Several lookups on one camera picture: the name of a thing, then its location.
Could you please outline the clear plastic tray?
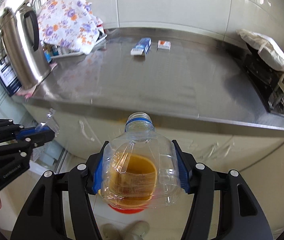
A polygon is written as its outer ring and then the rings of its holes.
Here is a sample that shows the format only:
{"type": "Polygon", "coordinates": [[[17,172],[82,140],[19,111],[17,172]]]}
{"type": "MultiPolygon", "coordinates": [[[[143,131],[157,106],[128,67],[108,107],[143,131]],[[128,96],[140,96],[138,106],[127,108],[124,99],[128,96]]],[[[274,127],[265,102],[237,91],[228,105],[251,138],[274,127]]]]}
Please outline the clear plastic tray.
{"type": "Polygon", "coordinates": [[[38,123],[35,130],[37,132],[41,132],[41,131],[46,131],[48,129],[51,129],[55,133],[55,136],[58,136],[60,133],[60,127],[54,118],[55,112],[56,111],[53,108],[49,109],[48,113],[38,123]]]}

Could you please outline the clear plastic bottle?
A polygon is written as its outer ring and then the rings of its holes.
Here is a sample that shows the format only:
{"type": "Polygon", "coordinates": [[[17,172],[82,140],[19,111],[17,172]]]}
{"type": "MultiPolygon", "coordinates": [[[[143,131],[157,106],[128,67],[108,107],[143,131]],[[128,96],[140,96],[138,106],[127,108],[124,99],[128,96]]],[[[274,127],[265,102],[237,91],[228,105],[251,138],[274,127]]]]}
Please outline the clear plastic bottle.
{"type": "Polygon", "coordinates": [[[124,133],[105,146],[99,192],[122,213],[170,206],[180,197],[175,147],[155,131],[146,113],[131,114],[124,133]]]}

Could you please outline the blue toothpaste box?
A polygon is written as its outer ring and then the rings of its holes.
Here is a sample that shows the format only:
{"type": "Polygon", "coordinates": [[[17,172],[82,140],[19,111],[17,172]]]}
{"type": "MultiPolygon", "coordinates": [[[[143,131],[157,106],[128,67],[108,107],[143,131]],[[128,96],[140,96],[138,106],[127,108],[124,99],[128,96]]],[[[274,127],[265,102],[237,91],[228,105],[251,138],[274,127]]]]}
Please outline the blue toothpaste box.
{"type": "Polygon", "coordinates": [[[131,49],[130,54],[132,56],[146,56],[151,48],[152,40],[149,37],[142,38],[131,49]]]}

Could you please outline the yellow trash bin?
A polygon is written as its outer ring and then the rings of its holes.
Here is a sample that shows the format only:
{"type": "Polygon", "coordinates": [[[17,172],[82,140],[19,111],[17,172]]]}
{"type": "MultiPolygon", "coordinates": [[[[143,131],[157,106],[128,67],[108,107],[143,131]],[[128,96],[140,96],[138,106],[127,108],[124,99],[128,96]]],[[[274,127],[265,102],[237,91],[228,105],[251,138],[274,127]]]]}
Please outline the yellow trash bin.
{"type": "Polygon", "coordinates": [[[107,168],[98,193],[115,211],[134,214],[147,208],[156,183],[157,169],[149,158],[126,154],[107,168]]]}

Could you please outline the dark blue box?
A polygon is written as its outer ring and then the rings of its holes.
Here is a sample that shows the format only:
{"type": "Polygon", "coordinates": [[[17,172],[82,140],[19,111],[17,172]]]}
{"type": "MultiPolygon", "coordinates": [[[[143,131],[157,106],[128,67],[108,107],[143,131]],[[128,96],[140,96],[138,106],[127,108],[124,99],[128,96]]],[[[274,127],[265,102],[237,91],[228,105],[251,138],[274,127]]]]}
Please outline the dark blue box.
{"type": "Polygon", "coordinates": [[[0,60],[0,84],[9,97],[15,95],[22,88],[7,56],[0,60]]]}

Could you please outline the white storage tray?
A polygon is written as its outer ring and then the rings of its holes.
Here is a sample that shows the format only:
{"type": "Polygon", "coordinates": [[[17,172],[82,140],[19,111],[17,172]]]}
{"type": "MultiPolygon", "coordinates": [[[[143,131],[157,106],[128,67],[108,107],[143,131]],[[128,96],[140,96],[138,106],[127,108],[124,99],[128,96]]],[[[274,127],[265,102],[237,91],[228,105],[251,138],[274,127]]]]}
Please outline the white storage tray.
{"type": "MultiPolygon", "coordinates": [[[[106,37],[107,34],[100,33],[98,40],[94,44],[92,50],[97,49],[100,45],[102,45],[105,42],[106,37]]],[[[53,46],[49,44],[46,44],[46,48],[47,48],[47,55],[50,55],[51,59],[58,59],[68,56],[80,56],[84,54],[80,50],[73,50],[66,47],[53,46]]]]}

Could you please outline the stainless steel kettle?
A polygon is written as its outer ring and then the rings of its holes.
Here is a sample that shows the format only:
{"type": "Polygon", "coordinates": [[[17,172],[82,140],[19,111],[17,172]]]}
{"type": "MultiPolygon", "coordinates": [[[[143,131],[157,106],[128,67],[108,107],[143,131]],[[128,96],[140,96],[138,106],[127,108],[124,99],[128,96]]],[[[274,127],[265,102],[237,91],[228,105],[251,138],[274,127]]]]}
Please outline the stainless steel kettle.
{"type": "Polygon", "coordinates": [[[24,89],[39,85],[51,72],[33,1],[4,0],[0,6],[0,42],[24,89]]]}

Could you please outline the floral white cloth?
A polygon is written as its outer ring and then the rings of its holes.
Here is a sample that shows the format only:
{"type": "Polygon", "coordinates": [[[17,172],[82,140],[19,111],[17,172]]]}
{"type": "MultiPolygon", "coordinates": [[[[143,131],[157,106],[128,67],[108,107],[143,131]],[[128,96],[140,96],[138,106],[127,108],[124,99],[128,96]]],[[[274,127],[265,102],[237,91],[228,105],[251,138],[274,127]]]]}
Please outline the floral white cloth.
{"type": "Polygon", "coordinates": [[[37,13],[39,39],[46,44],[80,50],[89,54],[103,21],[95,16],[86,0],[49,0],[37,13]]]}

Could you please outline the black gas stove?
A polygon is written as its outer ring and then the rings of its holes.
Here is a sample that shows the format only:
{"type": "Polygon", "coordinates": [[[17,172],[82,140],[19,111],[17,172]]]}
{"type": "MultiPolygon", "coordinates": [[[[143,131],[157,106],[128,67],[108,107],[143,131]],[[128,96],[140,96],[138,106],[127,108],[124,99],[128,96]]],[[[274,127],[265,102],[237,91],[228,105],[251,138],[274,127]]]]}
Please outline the black gas stove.
{"type": "Polygon", "coordinates": [[[240,68],[254,86],[267,112],[284,117],[284,90],[279,82],[284,81],[284,72],[276,71],[258,55],[258,50],[246,44],[248,52],[240,68]]]}

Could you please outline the small orange white box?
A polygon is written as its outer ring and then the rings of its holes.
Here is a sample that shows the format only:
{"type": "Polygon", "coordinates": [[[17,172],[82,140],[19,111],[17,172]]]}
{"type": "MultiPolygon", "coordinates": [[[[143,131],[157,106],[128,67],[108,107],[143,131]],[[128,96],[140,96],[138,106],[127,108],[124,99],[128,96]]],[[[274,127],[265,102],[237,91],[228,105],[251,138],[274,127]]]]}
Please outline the small orange white box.
{"type": "Polygon", "coordinates": [[[170,41],[164,41],[164,40],[159,40],[157,43],[157,49],[158,50],[171,50],[171,42],[170,41]]]}

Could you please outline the white cloth on stove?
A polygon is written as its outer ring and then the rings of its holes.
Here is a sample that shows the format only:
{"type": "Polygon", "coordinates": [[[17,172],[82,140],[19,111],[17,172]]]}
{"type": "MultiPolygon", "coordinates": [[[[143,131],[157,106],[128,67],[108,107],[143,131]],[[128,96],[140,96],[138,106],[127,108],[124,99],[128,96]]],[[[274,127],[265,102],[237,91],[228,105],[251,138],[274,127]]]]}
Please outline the white cloth on stove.
{"type": "Polygon", "coordinates": [[[267,65],[276,71],[284,72],[284,52],[273,38],[246,29],[237,29],[236,33],[258,51],[259,57],[267,65]]]}

